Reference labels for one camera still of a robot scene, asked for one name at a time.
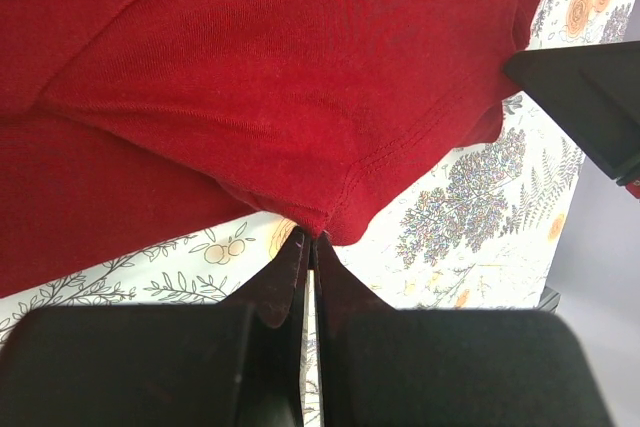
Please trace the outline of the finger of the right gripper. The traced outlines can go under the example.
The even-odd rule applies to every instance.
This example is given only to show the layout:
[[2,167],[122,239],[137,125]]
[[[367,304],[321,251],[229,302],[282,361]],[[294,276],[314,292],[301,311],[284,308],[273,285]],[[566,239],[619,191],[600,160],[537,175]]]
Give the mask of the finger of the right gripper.
[[639,43],[537,49],[504,73],[610,179],[639,195]]

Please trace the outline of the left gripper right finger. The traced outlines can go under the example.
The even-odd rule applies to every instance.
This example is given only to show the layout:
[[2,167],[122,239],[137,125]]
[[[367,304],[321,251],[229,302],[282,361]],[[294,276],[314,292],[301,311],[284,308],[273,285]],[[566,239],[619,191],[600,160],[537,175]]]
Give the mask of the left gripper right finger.
[[396,309],[313,248],[327,426],[596,426],[573,332],[540,310]]

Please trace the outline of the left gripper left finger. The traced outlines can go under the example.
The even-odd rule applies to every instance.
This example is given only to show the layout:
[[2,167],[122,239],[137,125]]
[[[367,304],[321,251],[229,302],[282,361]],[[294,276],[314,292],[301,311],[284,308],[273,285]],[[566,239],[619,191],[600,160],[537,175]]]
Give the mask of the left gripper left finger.
[[308,237],[206,305],[48,307],[1,351],[5,426],[299,426]]

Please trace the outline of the red t shirt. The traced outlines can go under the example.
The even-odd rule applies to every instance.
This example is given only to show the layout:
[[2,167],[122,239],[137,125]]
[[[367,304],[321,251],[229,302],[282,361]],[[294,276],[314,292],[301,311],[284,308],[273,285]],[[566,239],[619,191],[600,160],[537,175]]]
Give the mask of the red t shirt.
[[540,0],[1,0],[1,292],[254,211],[340,246],[494,141]]

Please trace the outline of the floral table cloth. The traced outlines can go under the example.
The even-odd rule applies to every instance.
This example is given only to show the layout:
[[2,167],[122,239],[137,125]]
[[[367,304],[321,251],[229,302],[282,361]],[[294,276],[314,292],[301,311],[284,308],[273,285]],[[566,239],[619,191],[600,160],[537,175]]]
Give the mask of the floral table cloth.
[[[634,0],[540,0],[523,50],[619,41]],[[1,351],[15,326],[48,307],[206,305],[271,262],[290,233],[326,238],[340,262],[396,309],[533,308],[543,291],[584,161],[581,149],[518,88],[492,142],[450,150],[340,246],[269,211],[147,245],[11,294],[1,292]],[[323,425],[318,342],[305,284],[302,425]]]

